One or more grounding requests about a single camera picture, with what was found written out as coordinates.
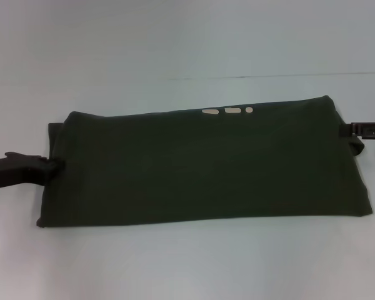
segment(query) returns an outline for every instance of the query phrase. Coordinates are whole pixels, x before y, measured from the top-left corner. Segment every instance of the dark green cloth bag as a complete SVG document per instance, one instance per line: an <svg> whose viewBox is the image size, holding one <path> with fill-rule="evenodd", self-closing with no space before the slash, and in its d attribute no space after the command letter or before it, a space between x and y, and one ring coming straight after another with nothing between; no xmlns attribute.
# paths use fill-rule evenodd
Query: dark green cloth bag
<svg viewBox="0 0 375 300"><path fill-rule="evenodd" d="M50 125L65 169L44 189L41 227L372 213L333 101L135 116L72 112Z"/></svg>

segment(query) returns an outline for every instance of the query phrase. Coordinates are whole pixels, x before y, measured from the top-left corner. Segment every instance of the white surface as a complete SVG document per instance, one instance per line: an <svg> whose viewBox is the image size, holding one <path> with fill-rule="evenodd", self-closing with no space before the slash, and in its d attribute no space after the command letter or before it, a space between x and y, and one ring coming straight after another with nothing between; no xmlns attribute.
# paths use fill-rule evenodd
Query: white surface
<svg viewBox="0 0 375 300"><path fill-rule="evenodd" d="M375 121L375 74L229 78L375 72L375 1L71 2L0 0L0 157L47 154L47 123L72 110L328 94L346 121ZM375 300L375 214L39 229L41 193L0 190L0 300Z"/></svg>

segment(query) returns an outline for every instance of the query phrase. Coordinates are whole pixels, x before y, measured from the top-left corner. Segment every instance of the white backdrop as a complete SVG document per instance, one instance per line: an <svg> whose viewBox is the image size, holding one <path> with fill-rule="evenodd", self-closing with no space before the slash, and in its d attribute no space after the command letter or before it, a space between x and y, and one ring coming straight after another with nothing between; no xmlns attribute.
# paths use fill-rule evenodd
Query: white backdrop
<svg viewBox="0 0 375 300"><path fill-rule="evenodd" d="M375 0L0 0L0 158L47 123L330 95L375 121ZM0 300L375 300L374 214L39 229L0 190Z"/></svg>

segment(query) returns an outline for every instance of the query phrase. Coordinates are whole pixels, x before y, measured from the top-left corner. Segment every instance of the green fabric cover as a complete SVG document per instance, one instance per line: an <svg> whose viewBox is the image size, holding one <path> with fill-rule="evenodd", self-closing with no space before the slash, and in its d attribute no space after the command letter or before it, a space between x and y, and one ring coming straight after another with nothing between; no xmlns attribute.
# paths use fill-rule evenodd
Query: green fabric cover
<svg viewBox="0 0 375 300"><path fill-rule="evenodd" d="M216 108L72 112L51 130L66 168L44 189L38 226L372 213L354 160L364 144L339 137L328 96Z"/></svg>

